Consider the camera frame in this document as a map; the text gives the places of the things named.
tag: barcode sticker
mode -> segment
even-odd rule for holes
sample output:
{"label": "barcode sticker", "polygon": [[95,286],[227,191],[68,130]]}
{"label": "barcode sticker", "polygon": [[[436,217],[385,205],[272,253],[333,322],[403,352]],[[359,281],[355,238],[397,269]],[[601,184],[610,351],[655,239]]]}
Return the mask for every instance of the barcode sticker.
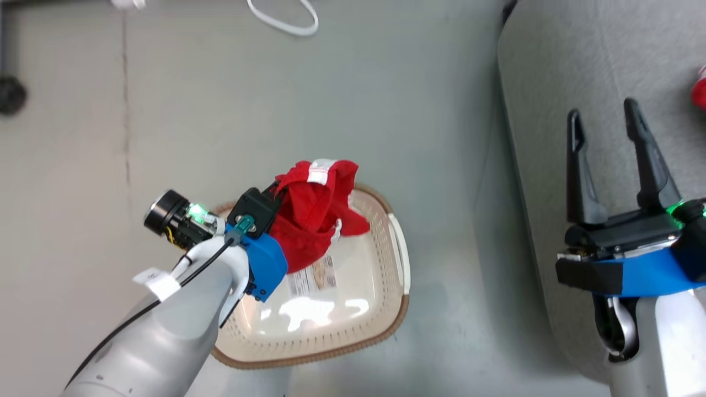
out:
{"label": "barcode sticker", "polygon": [[324,256],[311,266],[287,275],[289,293],[295,297],[310,296],[315,292],[336,287],[336,274],[331,256]]}

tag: plastic basket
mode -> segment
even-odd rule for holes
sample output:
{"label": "plastic basket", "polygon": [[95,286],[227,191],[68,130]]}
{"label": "plastic basket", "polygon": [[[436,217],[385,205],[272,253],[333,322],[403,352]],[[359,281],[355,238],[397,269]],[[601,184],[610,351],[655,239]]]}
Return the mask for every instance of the plastic basket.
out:
{"label": "plastic basket", "polygon": [[331,244],[308,278],[287,275],[267,302],[245,296],[218,332],[216,359],[238,369],[304,364],[374,345],[400,327],[409,305],[405,236],[374,190],[356,185],[350,201],[371,231]]}

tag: green led light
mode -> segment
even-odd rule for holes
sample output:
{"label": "green led light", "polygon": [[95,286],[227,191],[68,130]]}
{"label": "green led light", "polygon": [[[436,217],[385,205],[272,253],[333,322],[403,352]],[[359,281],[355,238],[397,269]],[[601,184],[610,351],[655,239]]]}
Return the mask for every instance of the green led light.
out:
{"label": "green led light", "polygon": [[679,208],[679,206],[681,206],[682,204],[684,204],[684,202],[683,202],[683,201],[679,201],[678,203],[674,204],[673,206],[667,208],[666,213],[668,213],[669,215],[671,215],[671,213],[673,213],[674,210],[676,210],[677,208]]}
{"label": "green led light", "polygon": [[198,204],[191,204],[191,206],[189,206],[189,216],[191,216],[198,223],[203,223],[203,217],[207,214],[208,211]]}
{"label": "green led light", "polygon": [[684,204],[684,202],[683,202],[683,201],[679,201],[678,203],[674,204],[673,206],[667,208],[667,210],[666,210],[666,213],[668,213],[668,214],[671,216],[672,222],[674,222],[674,224],[675,224],[679,229],[683,229],[683,228],[684,228],[684,224],[683,224],[682,222],[678,221],[677,219],[675,219],[675,217],[674,217],[674,215],[672,215],[672,213],[674,212],[674,210],[676,210],[677,208],[679,208],[682,204]]}

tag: red object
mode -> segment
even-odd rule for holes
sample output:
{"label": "red object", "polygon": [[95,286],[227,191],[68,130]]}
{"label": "red object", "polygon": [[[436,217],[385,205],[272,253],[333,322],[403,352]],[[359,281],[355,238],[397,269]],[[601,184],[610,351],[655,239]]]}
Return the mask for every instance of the red object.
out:
{"label": "red object", "polygon": [[285,194],[270,236],[285,253],[288,273],[319,260],[340,235],[370,230],[368,221],[348,206],[357,171],[358,165],[348,160],[302,161],[275,178],[277,193]]}
{"label": "red object", "polygon": [[706,111],[706,66],[699,71],[699,81],[691,91],[691,100],[696,106]]}

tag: white cord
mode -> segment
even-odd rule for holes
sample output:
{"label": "white cord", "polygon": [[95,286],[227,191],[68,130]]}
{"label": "white cord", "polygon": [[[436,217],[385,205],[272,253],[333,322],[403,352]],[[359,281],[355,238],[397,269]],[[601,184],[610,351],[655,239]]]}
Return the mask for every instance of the white cord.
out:
{"label": "white cord", "polygon": [[313,24],[307,28],[300,28],[299,26],[290,25],[288,23],[282,22],[281,20],[274,19],[273,17],[255,8],[255,6],[253,5],[253,0],[248,0],[248,7],[250,7],[250,11],[253,11],[253,14],[255,14],[255,16],[258,17],[259,20],[263,21],[264,23],[267,23],[268,25],[274,28],[281,30],[282,32],[287,32],[290,35],[295,36],[311,36],[318,30],[318,16],[316,15],[316,11],[313,9],[308,0],[299,1],[313,18]]}

